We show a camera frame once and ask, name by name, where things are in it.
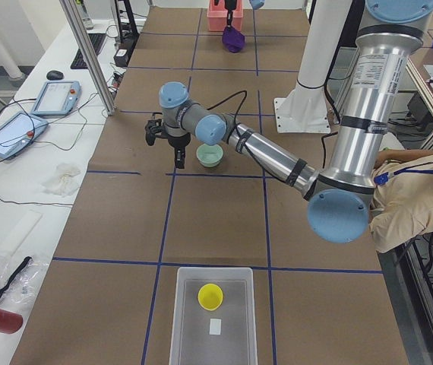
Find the near teach pendant tablet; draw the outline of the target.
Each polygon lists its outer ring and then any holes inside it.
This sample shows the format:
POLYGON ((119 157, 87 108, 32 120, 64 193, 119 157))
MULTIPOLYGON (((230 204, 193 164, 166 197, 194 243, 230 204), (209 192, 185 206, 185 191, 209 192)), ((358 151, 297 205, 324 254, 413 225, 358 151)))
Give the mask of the near teach pendant tablet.
POLYGON ((48 122, 29 113, 16 113, 0 126, 0 159, 16 157, 48 127, 48 122))

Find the clear plastic bin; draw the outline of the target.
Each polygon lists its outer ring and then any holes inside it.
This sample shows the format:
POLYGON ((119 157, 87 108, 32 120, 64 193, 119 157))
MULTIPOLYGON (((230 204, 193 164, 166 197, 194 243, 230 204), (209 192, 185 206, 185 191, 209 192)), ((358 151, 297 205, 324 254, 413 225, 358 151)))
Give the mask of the clear plastic bin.
POLYGON ((170 364, 257 364, 254 282, 250 268, 181 267, 177 271, 170 364), (198 303, 199 289, 219 285, 214 311, 198 303))

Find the seated person beige shirt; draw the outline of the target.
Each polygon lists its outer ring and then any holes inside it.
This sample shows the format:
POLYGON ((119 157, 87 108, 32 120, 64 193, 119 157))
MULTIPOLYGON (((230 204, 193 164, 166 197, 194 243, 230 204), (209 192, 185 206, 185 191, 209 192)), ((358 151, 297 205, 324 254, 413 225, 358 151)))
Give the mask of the seated person beige shirt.
POLYGON ((415 236, 433 232, 433 150, 380 151, 372 172, 389 180, 375 189, 371 219, 375 249, 388 252, 415 236))

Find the black computer mouse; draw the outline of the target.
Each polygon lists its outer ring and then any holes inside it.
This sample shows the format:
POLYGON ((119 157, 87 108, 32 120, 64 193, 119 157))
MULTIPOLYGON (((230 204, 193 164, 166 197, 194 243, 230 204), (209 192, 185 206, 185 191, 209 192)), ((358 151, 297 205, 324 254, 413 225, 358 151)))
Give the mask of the black computer mouse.
POLYGON ((46 79, 49 81, 59 81, 64 78, 64 74, 61 71, 50 70, 46 74, 46 79))

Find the crumpled white tissue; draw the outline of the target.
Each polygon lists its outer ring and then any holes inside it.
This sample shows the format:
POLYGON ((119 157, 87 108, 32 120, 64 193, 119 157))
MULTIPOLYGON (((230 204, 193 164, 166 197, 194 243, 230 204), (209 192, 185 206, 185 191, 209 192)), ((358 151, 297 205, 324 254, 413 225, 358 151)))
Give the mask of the crumpled white tissue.
POLYGON ((73 195, 80 187, 76 177, 81 170, 72 163, 60 163, 53 176, 43 184, 44 192, 62 197, 73 195))

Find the pink plastic bin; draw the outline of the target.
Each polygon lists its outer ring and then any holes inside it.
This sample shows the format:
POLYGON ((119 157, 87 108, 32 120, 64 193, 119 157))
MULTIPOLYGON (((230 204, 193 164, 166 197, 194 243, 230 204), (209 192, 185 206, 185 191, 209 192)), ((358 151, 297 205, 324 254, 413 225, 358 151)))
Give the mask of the pink plastic bin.
MULTIPOLYGON (((243 5, 241 0, 237 0, 237 8, 233 13, 232 25, 235 29, 241 30, 243 22, 243 5)), ((207 24, 210 32, 223 31, 226 27, 226 9, 224 0, 210 0, 207 7, 207 24)))

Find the black power adapter box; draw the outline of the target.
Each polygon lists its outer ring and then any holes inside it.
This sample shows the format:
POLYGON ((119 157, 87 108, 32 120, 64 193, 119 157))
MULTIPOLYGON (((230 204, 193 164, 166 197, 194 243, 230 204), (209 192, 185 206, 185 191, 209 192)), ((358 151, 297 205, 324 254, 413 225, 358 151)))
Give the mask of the black power adapter box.
POLYGON ((117 67, 124 68, 128 65, 129 54, 126 49, 119 49, 113 57, 114 63, 117 67))

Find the aluminium frame post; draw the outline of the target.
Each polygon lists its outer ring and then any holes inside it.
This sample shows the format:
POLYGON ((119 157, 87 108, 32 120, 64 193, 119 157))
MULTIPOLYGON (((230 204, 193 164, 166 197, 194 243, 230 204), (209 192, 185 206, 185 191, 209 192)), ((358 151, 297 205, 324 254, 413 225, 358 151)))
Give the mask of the aluminium frame post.
POLYGON ((103 76, 100 63, 98 62, 98 58, 84 27, 81 16, 78 13, 76 4, 71 0, 60 0, 59 2, 65 13, 65 17, 72 33, 74 34, 74 38, 77 41, 78 47, 84 57, 87 69, 103 102, 106 113, 108 116, 112 116, 115 113, 115 102, 109 91, 109 87, 106 84, 106 79, 103 76))

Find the teach pendant tablet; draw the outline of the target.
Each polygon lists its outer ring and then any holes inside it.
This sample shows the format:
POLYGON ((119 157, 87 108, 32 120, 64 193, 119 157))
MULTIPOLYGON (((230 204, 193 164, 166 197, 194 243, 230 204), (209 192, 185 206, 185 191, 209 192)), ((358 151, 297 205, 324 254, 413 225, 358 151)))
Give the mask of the teach pendant tablet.
POLYGON ((48 122, 29 113, 16 113, 0 126, 0 159, 16 157, 48 127, 48 122))
POLYGON ((78 81, 46 81, 30 113, 43 118, 66 116, 74 109, 80 94, 78 81))

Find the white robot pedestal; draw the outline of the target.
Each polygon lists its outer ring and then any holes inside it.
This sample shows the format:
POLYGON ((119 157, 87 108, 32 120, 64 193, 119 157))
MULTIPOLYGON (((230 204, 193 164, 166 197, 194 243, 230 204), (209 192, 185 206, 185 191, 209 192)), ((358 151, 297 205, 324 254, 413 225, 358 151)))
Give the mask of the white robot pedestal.
POLYGON ((351 0, 316 2, 295 88, 274 100, 279 133, 330 131, 325 84, 351 6, 351 0))

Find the yellow plastic cup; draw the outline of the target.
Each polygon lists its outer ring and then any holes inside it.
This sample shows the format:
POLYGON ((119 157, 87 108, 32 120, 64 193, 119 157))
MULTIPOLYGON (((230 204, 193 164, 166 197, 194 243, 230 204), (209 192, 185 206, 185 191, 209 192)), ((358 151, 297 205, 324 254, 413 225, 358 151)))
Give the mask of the yellow plastic cup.
POLYGON ((218 309, 223 303, 223 290, 214 283, 203 285, 198 291, 198 303, 207 311, 218 309))

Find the purple cloth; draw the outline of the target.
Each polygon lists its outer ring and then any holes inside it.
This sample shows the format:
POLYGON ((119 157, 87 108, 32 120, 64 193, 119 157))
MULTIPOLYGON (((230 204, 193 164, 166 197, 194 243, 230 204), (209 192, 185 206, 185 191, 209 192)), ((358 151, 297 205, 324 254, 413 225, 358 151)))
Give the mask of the purple cloth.
POLYGON ((231 53, 241 52, 245 47, 245 36, 233 26, 227 26, 223 30, 222 43, 231 53))

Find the far teach pendant tablet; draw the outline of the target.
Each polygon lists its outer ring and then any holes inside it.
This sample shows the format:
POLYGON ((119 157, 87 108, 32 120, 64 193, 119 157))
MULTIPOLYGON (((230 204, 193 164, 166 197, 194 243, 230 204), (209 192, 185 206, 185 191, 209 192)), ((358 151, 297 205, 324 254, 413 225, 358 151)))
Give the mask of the far teach pendant tablet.
POLYGON ((74 109, 80 94, 78 81, 46 81, 30 113, 43 118, 66 116, 74 109))

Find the green ceramic bowl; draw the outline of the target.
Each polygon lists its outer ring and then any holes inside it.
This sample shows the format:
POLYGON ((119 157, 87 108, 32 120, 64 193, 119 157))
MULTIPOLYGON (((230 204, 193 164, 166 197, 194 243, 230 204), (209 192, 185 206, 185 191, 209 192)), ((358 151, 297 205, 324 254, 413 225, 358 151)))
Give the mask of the green ceramic bowl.
POLYGON ((197 148, 196 156, 203 167, 216 167, 223 159, 223 149, 218 144, 202 144, 197 148))

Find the clear plastic bag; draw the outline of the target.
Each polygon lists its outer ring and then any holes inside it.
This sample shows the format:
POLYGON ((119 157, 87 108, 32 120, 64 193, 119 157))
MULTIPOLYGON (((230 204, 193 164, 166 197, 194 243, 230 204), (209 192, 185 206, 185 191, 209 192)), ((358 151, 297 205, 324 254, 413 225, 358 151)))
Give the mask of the clear plastic bag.
POLYGON ((48 267, 49 261, 42 256, 0 257, 0 306, 26 309, 34 304, 48 267))

